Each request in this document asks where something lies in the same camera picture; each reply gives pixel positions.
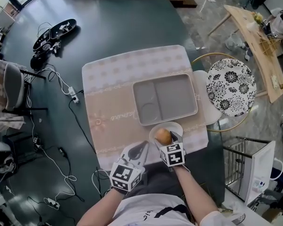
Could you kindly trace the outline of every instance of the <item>wooden stool leg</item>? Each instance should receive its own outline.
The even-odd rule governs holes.
[[[213,28],[209,33],[208,33],[208,36],[211,35],[211,33],[213,33],[217,28],[219,28],[227,19],[229,19],[231,17],[231,14],[227,14],[224,19],[222,19],[216,26],[215,28]]]
[[[256,94],[256,98],[261,97],[261,96],[266,96],[266,95],[267,95],[267,91],[262,91],[262,92]]]

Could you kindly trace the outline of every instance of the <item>white t-shirt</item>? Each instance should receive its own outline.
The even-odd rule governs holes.
[[[270,30],[276,32],[280,38],[283,38],[283,20],[281,19],[281,8],[275,8],[271,10],[271,14],[275,19],[270,23]]]
[[[109,226],[192,226],[185,213],[176,211],[184,205],[177,196],[145,194],[122,200],[113,222]],[[200,226],[234,226],[220,212],[211,212],[203,218]]]

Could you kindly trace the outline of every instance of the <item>gray chair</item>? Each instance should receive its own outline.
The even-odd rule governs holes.
[[[46,79],[44,76],[20,70],[12,63],[7,63],[3,82],[7,104],[3,112],[30,116],[30,110],[47,110],[47,108],[29,108],[25,106],[27,91],[31,84],[24,80],[24,73]]]

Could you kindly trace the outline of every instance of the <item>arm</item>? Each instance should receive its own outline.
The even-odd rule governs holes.
[[[111,189],[83,215],[77,226],[107,226],[112,222],[115,211],[123,198],[123,194]]]
[[[273,15],[271,15],[271,16],[269,16],[269,17],[267,18],[267,21],[270,22],[270,21],[272,21],[272,20],[274,20],[274,19],[275,19],[275,17],[274,17]]]
[[[189,209],[198,225],[202,219],[213,211],[218,211],[217,206],[209,195],[195,181],[193,176],[184,167],[174,167],[179,183],[183,188]]]

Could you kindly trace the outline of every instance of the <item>sneaker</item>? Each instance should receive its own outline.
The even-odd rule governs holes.
[[[244,58],[245,58],[246,61],[250,60],[250,56],[247,54],[247,51],[246,51],[246,54],[245,54]]]

